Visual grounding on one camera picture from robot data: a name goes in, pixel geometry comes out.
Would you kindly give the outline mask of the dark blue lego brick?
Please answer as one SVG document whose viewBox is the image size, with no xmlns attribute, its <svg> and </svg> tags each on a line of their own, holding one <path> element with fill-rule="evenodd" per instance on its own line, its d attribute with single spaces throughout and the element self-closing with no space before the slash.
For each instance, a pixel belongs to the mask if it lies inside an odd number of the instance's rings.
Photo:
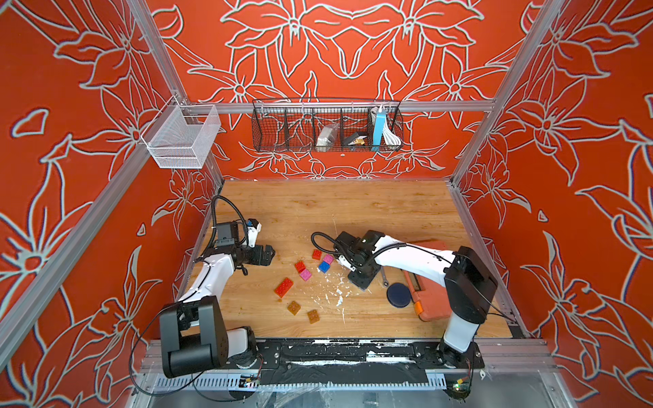
<svg viewBox="0 0 653 408">
<path fill-rule="evenodd" d="M 327 273 L 330 267 L 331 267 L 330 263 L 326 261 L 322 261 L 318 266 L 318 270 L 322 273 Z"/>
</svg>

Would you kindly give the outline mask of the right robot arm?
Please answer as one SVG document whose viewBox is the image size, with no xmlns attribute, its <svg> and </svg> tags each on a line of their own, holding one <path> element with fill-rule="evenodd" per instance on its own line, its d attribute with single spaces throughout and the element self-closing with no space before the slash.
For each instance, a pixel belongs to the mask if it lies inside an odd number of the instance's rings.
<svg viewBox="0 0 653 408">
<path fill-rule="evenodd" d="M 498 281 L 472 248 L 425 248 L 379 231 L 367 231 L 362 237 L 342 232 L 332 243 L 330 254 L 350 271 L 348 279 L 362 290 L 386 266 L 444 287 L 452 314 L 435 357 L 449 368 L 474 365 L 474 338 L 486 322 Z"/>
</svg>

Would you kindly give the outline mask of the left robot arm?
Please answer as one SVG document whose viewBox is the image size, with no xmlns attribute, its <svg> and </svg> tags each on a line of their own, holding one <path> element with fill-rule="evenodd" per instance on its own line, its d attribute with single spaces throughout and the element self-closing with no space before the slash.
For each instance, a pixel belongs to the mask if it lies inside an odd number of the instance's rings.
<svg viewBox="0 0 653 408">
<path fill-rule="evenodd" d="M 272 246 L 258 245 L 256 219 L 221 223 L 199 258 L 201 272 L 180 301 L 159 316 L 163 373 L 168 378 L 235 365 L 249 368 L 258 360 L 253 329 L 227 329 L 219 299 L 228 280 L 246 265 L 269 266 Z"/>
</svg>

